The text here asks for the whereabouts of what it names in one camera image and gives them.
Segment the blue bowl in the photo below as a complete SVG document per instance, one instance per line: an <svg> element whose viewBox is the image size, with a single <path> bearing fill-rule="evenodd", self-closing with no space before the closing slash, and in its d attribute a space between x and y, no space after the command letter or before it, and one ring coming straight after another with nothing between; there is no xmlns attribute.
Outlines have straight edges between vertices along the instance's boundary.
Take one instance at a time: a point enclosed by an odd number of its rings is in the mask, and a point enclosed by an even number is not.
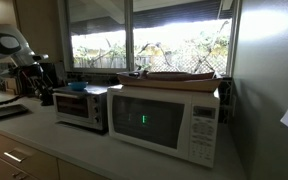
<svg viewBox="0 0 288 180"><path fill-rule="evenodd" d="M88 82L70 82L68 85L73 91L83 91Z"/></svg>

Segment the drawer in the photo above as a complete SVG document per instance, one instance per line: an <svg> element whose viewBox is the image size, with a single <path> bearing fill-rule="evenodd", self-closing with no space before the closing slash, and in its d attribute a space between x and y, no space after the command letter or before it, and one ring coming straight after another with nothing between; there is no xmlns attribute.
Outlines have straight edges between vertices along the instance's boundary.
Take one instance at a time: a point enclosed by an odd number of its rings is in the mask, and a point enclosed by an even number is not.
<svg viewBox="0 0 288 180"><path fill-rule="evenodd" d="M19 170L15 166L0 159L0 179L12 180L38 180L35 177Z"/></svg>
<svg viewBox="0 0 288 180"><path fill-rule="evenodd" d="M63 160L58 160L61 180L108 180L106 177L75 166Z"/></svg>
<svg viewBox="0 0 288 180"><path fill-rule="evenodd" d="M55 157L2 135L0 158L38 179L59 179Z"/></svg>

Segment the window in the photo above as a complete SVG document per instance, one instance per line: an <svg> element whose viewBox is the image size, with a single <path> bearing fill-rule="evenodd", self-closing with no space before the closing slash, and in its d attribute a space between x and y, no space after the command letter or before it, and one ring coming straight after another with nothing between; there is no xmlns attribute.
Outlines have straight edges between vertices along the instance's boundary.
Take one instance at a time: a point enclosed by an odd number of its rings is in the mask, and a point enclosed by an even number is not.
<svg viewBox="0 0 288 180"><path fill-rule="evenodd" d="M68 71L229 74L233 0L67 0L65 5Z"/></svg>

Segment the kitchen counter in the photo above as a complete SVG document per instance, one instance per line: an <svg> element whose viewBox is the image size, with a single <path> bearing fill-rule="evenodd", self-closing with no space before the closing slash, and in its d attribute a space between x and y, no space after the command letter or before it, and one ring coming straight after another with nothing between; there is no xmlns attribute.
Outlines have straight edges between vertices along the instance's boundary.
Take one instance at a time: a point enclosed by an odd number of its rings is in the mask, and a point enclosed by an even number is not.
<svg viewBox="0 0 288 180"><path fill-rule="evenodd" d="M0 101L14 96L0 92ZM30 112L0 120L0 134L111 179L244 180L227 125L220 124L214 168L58 123L54 106L21 98Z"/></svg>

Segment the microwave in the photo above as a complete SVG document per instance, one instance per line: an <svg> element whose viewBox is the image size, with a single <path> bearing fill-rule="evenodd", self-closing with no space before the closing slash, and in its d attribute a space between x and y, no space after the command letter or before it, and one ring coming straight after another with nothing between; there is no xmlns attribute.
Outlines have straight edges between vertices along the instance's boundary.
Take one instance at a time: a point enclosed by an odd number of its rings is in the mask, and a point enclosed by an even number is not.
<svg viewBox="0 0 288 180"><path fill-rule="evenodd" d="M213 167L220 98L214 93L116 85L107 89L109 135Z"/></svg>
<svg viewBox="0 0 288 180"><path fill-rule="evenodd" d="M54 89L57 119L65 124L104 132L107 124L107 86L87 85L83 91L69 86Z"/></svg>

